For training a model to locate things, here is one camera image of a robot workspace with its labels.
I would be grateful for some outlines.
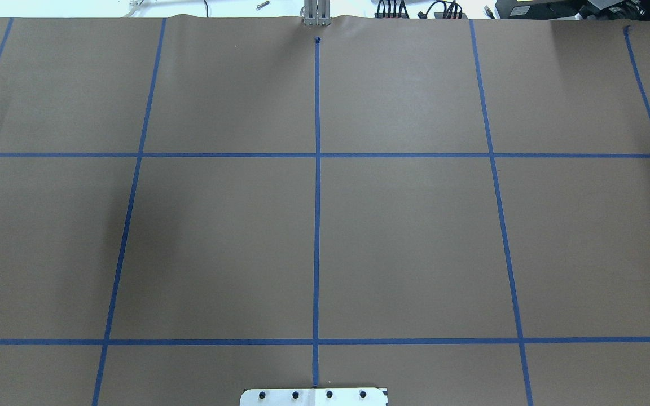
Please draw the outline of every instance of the white surface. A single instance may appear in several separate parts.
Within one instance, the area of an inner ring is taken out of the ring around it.
[[[286,16],[300,15],[304,0],[270,0],[268,6],[256,10],[255,6],[264,0],[207,0],[209,13],[212,17],[238,16]],[[483,6],[489,5],[494,10],[495,0],[463,0],[459,2],[468,18],[488,18],[483,12]],[[418,11],[425,11],[431,4],[430,0],[408,2],[408,12],[411,18],[418,17]],[[377,8],[377,0],[331,0],[330,14],[332,16],[354,15],[373,17]],[[431,10],[441,11],[442,6]],[[163,17],[180,14],[204,16],[202,0],[144,0],[144,3],[134,13],[134,17]],[[119,17],[129,11],[129,0],[0,0],[0,16],[17,17]]]
[[[264,399],[260,399],[261,391],[265,392]],[[292,398],[294,391],[299,394],[297,399]],[[327,397],[327,391],[332,391],[332,398]],[[361,398],[361,391],[367,396]],[[388,397],[383,391],[378,388],[246,390],[240,396],[240,406],[387,406]]]

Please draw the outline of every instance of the cable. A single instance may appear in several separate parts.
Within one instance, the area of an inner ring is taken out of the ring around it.
[[[435,2],[431,3],[431,6],[428,7],[428,10],[426,10],[425,13],[422,11],[418,13],[418,18],[428,18],[428,13],[431,12],[431,8],[433,8],[437,3],[443,3],[443,18],[463,18],[463,8],[461,5],[456,3],[455,0],[452,2],[435,0]]]
[[[485,15],[488,16],[491,20],[495,20],[495,15],[493,15],[493,11],[490,10],[490,7],[485,6],[483,7],[483,11],[485,11]]]
[[[400,0],[400,9],[398,10],[398,18],[403,18],[403,11],[405,11],[405,18],[410,18],[408,16],[408,9],[405,7],[405,0]]]

